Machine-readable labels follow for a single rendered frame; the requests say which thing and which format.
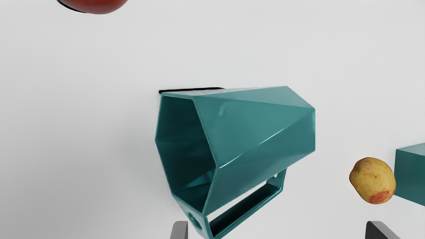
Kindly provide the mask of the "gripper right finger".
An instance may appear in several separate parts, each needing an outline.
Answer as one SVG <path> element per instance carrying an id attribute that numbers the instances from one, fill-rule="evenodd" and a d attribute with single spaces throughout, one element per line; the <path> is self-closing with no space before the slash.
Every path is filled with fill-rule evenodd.
<path id="1" fill-rule="evenodd" d="M 382 221 L 367 221 L 366 239 L 401 239 Z"/>

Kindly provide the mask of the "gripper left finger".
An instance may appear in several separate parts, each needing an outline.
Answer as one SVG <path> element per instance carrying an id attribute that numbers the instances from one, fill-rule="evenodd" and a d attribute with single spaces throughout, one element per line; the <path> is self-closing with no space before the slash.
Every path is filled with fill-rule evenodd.
<path id="1" fill-rule="evenodd" d="M 188 239 L 188 221 L 176 221 L 173 224 L 170 239 Z"/>

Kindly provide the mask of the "teal faceted mug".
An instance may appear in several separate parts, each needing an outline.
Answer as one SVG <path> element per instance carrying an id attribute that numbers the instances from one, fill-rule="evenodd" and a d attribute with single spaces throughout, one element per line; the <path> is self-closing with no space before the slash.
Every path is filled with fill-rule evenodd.
<path id="1" fill-rule="evenodd" d="M 171 194 L 222 239 L 282 192 L 315 151 L 315 108 L 287 86 L 160 91 L 155 143 Z"/>

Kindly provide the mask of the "yellow potato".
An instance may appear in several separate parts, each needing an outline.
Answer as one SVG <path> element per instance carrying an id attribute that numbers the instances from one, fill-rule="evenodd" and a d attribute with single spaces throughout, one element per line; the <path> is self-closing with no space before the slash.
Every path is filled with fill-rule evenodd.
<path id="1" fill-rule="evenodd" d="M 359 196 L 370 204 L 389 201 L 396 190 L 392 169 L 381 159 L 366 157 L 353 166 L 349 181 Z"/>

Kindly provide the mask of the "teal block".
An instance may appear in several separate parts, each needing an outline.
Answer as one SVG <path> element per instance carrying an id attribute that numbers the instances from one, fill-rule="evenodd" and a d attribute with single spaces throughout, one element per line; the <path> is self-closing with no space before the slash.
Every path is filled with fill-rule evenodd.
<path id="1" fill-rule="evenodd" d="M 425 143 L 395 153 L 395 195 L 425 207 Z"/>

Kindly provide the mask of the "red apple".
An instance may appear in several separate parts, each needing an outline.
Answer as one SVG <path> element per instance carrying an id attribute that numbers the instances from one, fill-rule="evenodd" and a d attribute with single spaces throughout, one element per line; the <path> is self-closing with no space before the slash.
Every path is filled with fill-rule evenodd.
<path id="1" fill-rule="evenodd" d="M 120 9 L 128 0 L 56 0 L 68 9 L 94 14 L 106 15 Z"/>

